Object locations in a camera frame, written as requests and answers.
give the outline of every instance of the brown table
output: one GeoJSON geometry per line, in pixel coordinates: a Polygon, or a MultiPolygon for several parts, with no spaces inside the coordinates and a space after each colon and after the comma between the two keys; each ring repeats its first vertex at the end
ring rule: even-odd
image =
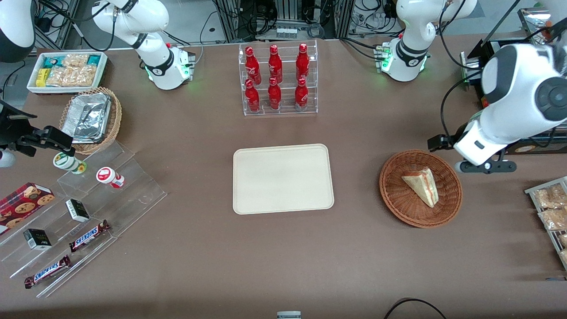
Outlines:
{"type": "MultiPolygon", "coordinates": [[[[454,54],[480,36],[447,37],[454,54]]],[[[244,118],[237,46],[206,47],[195,79],[157,89],[134,51],[109,51],[105,80],[121,100],[118,140],[169,195],[47,299],[0,271],[0,318],[382,318],[402,297],[448,318],[565,318],[561,263],[523,190],[567,175],[565,156],[514,157],[513,174],[460,175],[463,206],[437,229],[408,226],[377,180],[396,152],[426,149],[442,132],[439,104],[460,73],[436,41],[413,82],[376,73],[339,41],[319,41],[317,116],[244,118]],[[232,155],[240,148],[323,143],[335,205],[326,211],[240,216],[232,155]]],[[[57,124],[68,96],[30,94],[35,126],[57,124]]],[[[447,102],[451,130],[477,110],[472,91],[447,102]]],[[[0,171],[0,194],[62,174],[54,151],[0,171]]],[[[455,151],[438,152],[454,163],[455,151]]],[[[405,304],[391,318],[436,318],[405,304]]]]}

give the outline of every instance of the round wicker basket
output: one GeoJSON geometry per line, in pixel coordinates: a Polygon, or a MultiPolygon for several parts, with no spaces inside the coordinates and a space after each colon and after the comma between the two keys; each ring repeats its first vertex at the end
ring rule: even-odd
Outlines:
{"type": "Polygon", "coordinates": [[[392,156],[380,172],[380,193],[386,206],[402,221],[420,228],[447,224],[463,201],[463,189],[453,168],[441,157],[422,150],[407,150],[392,156]],[[439,193],[433,208],[425,204],[401,178],[408,171],[431,169],[439,193]]]}
{"type": "MultiPolygon", "coordinates": [[[[81,92],[78,95],[95,93],[104,93],[112,98],[111,111],[108,118],[106,133],[103,141],[98,144],[73,144],[73,147],[79,154],[90,155],[98,149],[105,148],[107,145],[110,145],[114,141],[114,139],[118,135],[118,131],[120,130],[120,121],[122,120],[122,106],[120,105],[120,101],[116,98],[116,95],[111,90],[108,90],[105,87],[97,87],[93,90],[81,92]]],[[[71,105],[71,101],[74,98],[75,96],[71,98],[69,103],[67,103],[67,107],[65,107],[65,110],[63,111],[63,116],[61,117],[61,120],[59,120],[59,129],[63,128],[63,123],[67,118],[69,106],[71,105]]]]}

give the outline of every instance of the red glass bottle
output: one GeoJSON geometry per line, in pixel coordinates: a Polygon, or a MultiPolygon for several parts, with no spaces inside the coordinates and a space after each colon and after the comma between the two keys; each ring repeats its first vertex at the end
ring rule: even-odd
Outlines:
{"type": "Polygon", "coordinates": [[[276,77],[270,78],[270,87],[268,88],[268,96],[270,97],[270,107],[277,111],[280,109],[282,102],[282,90],[278,85],[276,77]]]}
{"type": "Polygon", "coordinates": [[[282,58],[278,53],[278,46],[270,45],[270,60],[268,61],[270,68],[270,77],[275,77],[278,83],[284,80],[284,69],[282,67],[282,58]]]}
{"type": "Polygon", "coordinates": [[[258,59],[254,56],[252,47],[246,47],[244,51],[246,52],[246,73],[248,73],[248,78],[254,81],[255,85],[259,85],[262,83],[260,63],[258,63],[258,59]]]}
{"type": "Polygon", "coordinates": [[[244,95],[246,96],[246,102],[248,103],[248,108],[252,113],[260,112],[260,95],[254,87],[254,83],[251,79],[246,79],[246,91],[244,95]]]}
{"type": "Polygon", "coordinates": [[[295,109],[299,112],[303,112],[307,109],[307,95],[309,90],[305,86],[305,78],[300,78],[297,81],[297,87],[295,88],[295,109]]]}
{"type": "Polygon", "coordinates": [[[295,76],[297,80],[301,77],[307,78],[309,75],[309,56],[307,55],[307,44],[302,43],[299,45],[299,54],[295,61],[295,76]]]}

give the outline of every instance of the clear acrylic shelf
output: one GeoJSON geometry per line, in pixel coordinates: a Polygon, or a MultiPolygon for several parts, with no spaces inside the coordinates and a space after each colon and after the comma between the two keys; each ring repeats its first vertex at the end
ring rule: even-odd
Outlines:
{"type": "Polygon", "coordinates": [[[268,60],[270,59],[270,49],[267,43],[246,43],[241,44],[239,47],[238,67],[240,70],[240,90],[242,91],[242,105],[244,115],[295,115],[295,114],[313,114],[319,110],[319,96],[318,96],[318,52],[316,41],[283,41],[277,42],[278,51],[282,58],[283,65],[283,82],[280,83],[282,90],[282,105],[278,111],[274,111],[269,106],[268,87],[270,72],[268,69],[268,60]],[[295,109],[295,88],[297,87],[297,79],[295,77],[295,59],[299,53],[299,45],[301,43],[307,44],[307,55],[309,56],[309,76],[307,77],[306,86],[309,89],[307,109],[299,112],[295,109]],[[254,55],[260,63],[260,75],[262,76],[262,83],[256,86],[260,94],[260,112],[252,113],[248,108],[246,96],[244,94],[246,87],[244,81],[248,78],[246,73],[246,55],[244,49],[252,47],[254,55]]]}
{"type": "Polygon", "coordinates": [[[26,277],[37,274],[64,255],[69,255],[72,264],[70,268],[60,270],[55,276],[44,279],[30,289],[38,298],[49,296],[167,195],[132,156],[133,153],[118,142],[104,150],[98,150],[85,159],[88,165],[85,173],[66,173],[58,180],[61,188],[54,186],[58,190],[57,197],[47,209],[36,212],[37,216],[32,221],[12,230],[13,234],[0,246],[0,257],[11,274],[10,278],[21,281],[22,289],[26,277]],[[103,166],[110,166],[123,175],[124,186],[113,188],[97,182],[95,174],[103,166]],[[91,216],[87,222],[79,223],[71,218],[65,205],[69,198],[83,202],[91,216]],[[69,243],[105,219],[111,229],[71,253],[69,243]],[[45,230],[52,247],[46,251],[30,249],[23,236],[27,228],[45,230]]]}

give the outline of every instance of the aluminum foil container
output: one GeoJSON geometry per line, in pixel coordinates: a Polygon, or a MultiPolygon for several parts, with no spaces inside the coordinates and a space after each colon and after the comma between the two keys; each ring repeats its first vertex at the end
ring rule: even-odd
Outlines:
{"type": "Polygon", "coordinates": [[[104,140],[112,98],[104,93],[76,96],[69,106],[62,131],[73,144],[97,144],[104,140]]]}

